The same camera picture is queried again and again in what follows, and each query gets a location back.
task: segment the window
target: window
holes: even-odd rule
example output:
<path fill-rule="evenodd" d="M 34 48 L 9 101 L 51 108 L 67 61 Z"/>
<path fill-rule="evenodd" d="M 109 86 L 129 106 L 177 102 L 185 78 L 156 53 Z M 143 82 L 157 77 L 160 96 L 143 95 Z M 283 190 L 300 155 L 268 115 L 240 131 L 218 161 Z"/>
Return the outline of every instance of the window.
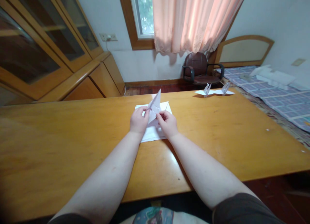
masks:
<path fill-rule="evenodd" d="M 153 0 L 120 2 L 132 49 L 154 49 Z"/>
<path fill-rule="evenodd" d="M 138 39 L 154 38 L 153 1 L 131 0 Z"/>

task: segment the cabinet door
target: cabinet door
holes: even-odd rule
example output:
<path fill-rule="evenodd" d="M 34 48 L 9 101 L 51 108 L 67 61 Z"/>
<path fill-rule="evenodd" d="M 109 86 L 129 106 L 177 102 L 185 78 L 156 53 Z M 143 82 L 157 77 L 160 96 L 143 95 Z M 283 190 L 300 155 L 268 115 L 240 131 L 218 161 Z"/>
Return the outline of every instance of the cabinet door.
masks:
<path fill-rule="evenodd" d="M 0 83 L 0 106 L 28 104 L 33 100 Z"/>
<path fill-rule="evenodd" d="M 73 71 L 91 61 L 55 0 L 9 0 Z"/>
<path fill-rule="evenodd" d="M 105 97 L 121 96 L 107 68 L 103 63 L 89 75 Z"/>
<path fill-rule="evenodd" d="M 0 6 L 0 80 L 38 100 L 72 72 L 6 0 Z"/>
<path fill-rule="evenodd" d="M 78 0 L 56 0 L 94 59 L 103 52 Z"/>
<path fill-rule="evenodd" d="M 65 99 L 70 100 L 88 100 L 103 98 L 103 95 L 96 88 L 89 77 L 86 77 Z"/>
<path fill-rule="evenodd" d="M 110 56 L 108 56 L 103 63 L 105 64 L 106 68 L 108 69 L 113 81 L 115 82 L 117 89 L 119 90 L 119 92 L 122 94 L 122 91 L 124 89 L 125 83 L 123 80 L 122 75 L 119 72 L 119 69 L 116 65 L 116 62 L 113 58 L 113 55 L 111 54 Z"/>

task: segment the glass pane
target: glass pane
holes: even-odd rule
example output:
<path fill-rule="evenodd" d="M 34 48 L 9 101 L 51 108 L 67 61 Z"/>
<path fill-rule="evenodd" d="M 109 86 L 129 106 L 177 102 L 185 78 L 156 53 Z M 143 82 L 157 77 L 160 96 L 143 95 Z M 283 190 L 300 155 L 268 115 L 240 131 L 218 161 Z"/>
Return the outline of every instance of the glass pane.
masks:
<path fill-rule="evenodd" d="M 28 84 L 59 65 L 0 8 L 0 66 Z"/>
<path fill-rule="evenodd" d="M 51 0 L 19 1 L 70 61 L 85 54 Z"/>
<path fill-rule="evenodd" d="M 84 18 L 83 13 L 81 12 L 76 0 L 61 0 L 62 4 L 65 6 L 65 9 L 69 13 L 71 19 L 76 25 L 78 31 L 82 35 L 84 41 L 86 42 L 88 48 L 93 50 L 99 47 L 90 27 L 87 24 L 86 19 Z"/>
<path fill-rule="evenodd" d="M 154 34 L 153 0 L 138 1 L 137 13 L 140 17 L 142 34 Z"/>

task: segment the hand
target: hand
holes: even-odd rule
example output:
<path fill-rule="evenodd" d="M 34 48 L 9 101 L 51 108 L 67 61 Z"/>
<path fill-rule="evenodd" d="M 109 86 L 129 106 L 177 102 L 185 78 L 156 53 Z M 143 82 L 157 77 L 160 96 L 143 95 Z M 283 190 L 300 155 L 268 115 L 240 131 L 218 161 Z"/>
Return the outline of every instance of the hand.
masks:
<path fill-rule="evenodd" d="M 179 133 L 177 127 L 177 119 L 170 112 L 160 111 L 159 114 L 156 114 L 156 117 L 162 131 L 167 138 L 171 138 Z"/>
<path fill-rule="evenodd" d="M 139 107 L 133 111 L 130 118 L 130 132 L 138 133 L 143 136 L 149 121 L 150 110 L 147 110 L 147 108 L 148 107 Z"/>

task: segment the window frame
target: window frame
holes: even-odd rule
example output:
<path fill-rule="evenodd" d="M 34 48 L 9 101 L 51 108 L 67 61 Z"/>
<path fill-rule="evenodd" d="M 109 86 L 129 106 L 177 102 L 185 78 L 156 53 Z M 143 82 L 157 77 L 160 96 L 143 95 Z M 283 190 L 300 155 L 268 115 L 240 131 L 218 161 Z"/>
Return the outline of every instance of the window frame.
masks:
<path fill-rule="evenodd" d="M 153 38 L 138 38 L 139 26 L 136 26 L 131 0 L 120 0 L 128 30 L 132 50 L 155 49 Z"/>
<path fill-rule="evenodd" d="M 149 34 L 142 33 L 143 30 L 142 30 L 142 23 L 141 23 L 138 0 L 131 0 L 131 5 L 132 5 L 133 14 L 134 14 L 138 39 L 154 39 L 154 33 L 149 33 Z"/>

